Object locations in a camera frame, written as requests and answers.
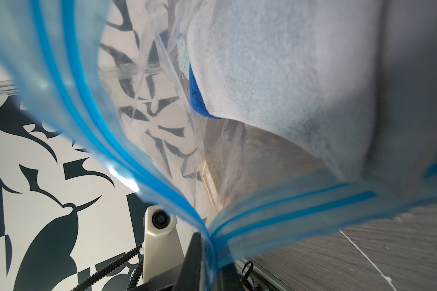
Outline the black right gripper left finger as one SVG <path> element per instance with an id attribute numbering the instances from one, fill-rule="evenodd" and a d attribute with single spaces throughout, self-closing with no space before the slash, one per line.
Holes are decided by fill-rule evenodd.
<path id="1" fill-rule="evenodd" d="M 199 291 L 203 245 L 200 233 L 193 234 L 173 291 Z"/>

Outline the grey towel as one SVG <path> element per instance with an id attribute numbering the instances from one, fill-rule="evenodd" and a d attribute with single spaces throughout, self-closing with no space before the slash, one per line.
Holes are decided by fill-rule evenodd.
<path id="1" fill-rule="evenodd" d="M 205 1 L 188 30 L 206 111 L 344 181 L 408 181 L 437 151 L 437 1 Z"/>

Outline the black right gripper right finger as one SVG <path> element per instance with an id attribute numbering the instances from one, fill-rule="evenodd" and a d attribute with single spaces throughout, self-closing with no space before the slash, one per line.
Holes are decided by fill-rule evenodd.
<path id="1" fill-rule="evenodd" d="M 228 264 L 216 273 L 214 279 L 214 290 L 244 291 L 244 286 L 240 281 L 240 276 L 234 263 Z"/>

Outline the blue towel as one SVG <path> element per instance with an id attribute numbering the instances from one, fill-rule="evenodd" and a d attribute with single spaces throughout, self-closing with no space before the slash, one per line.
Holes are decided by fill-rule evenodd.
<path id="1" fill-rule="evenodd" d="M 192 65 L 189 66 L 189 91 L 191 106 L 195 112 L 197 112 L 201 116 L 219 120 L 218 117 L 212 116 L 206 108 L 202 94 L 199 90 L 199 86 L 194 76 Z"/>

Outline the clear vacuum bag blue zip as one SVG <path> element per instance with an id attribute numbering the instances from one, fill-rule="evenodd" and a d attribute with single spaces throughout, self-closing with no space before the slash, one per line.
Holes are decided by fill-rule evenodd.
<path id="1" fill-rule="evenodd" d="M 344 181 L 291 141 L 199 115 L 188 30 L 205 1 L 0 1 L 0 290 L 125 289 L 144 216 L 228 264 L 437 203 L 437 151 L 408 181 Z"/>

